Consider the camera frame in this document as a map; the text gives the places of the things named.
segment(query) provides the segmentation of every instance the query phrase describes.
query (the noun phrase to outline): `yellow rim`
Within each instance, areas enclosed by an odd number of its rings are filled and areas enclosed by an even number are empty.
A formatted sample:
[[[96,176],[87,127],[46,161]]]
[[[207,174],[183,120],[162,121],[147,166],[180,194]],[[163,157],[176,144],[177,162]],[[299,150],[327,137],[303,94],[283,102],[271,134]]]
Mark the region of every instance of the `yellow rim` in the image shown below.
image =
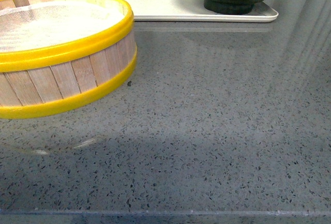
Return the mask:
[[[25,119],[63,113],[96,101],[121,86],[133,73],[137,63],[137,47],[130,64],[108,82],[66,99],[20,107],[0,107],[0,118]]]
[[[133,28],[133,12],[124,0],[114,0],[123,4],[128,12],[114,26],[75,41],[55,46],[18,52],[0,53],[0,72],[29,70],[65,63],[96,53],[124,38]]]

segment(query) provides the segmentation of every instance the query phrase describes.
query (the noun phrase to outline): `speckled countertop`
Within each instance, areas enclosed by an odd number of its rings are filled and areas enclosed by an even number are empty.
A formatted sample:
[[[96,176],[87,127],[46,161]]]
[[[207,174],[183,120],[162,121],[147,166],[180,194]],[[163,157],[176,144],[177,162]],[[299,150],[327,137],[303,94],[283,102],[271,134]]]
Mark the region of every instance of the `speckled countertop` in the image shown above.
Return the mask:
[[[67,113],[0,120],[3,218],[330,223],[331,0],[269,3],[272,23],[136,23],[131,86]]]

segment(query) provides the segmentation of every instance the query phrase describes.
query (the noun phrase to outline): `rectangular tray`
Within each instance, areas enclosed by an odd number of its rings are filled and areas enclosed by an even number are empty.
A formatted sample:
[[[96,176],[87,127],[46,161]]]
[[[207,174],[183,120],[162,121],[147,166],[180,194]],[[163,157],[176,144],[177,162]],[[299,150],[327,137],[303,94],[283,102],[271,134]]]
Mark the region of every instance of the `rectangular tray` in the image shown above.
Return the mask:
[[[255,4],[251,13],[232,16],[205,9],[203,0],[126,1],[136,21],[271,22],[278,17],[278,12],[265,3]]]

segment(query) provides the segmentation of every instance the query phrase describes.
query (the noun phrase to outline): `bamboo steamer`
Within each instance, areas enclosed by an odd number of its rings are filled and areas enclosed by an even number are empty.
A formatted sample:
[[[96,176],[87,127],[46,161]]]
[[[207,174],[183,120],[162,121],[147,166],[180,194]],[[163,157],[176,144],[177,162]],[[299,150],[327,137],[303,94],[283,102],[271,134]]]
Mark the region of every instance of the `bamboo steamer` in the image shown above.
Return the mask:
[[[0,52],[0,118],[42,117],[84,106],[122,85],[136,66],[133,12],[124,0],[0,0],[0,10],[54,1],[87,2],[124,17],[74,41]]]

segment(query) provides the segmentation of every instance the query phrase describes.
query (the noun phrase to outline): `gray countertop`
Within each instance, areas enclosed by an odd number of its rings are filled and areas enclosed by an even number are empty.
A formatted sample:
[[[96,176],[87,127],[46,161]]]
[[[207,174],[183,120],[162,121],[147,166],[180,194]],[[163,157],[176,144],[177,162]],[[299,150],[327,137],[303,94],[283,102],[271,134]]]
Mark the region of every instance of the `gray countertop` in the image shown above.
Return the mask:
[[[0,120],[0,212],[330,223],[331,0],[269,4],[272,23],[137,22],[131,86]]]

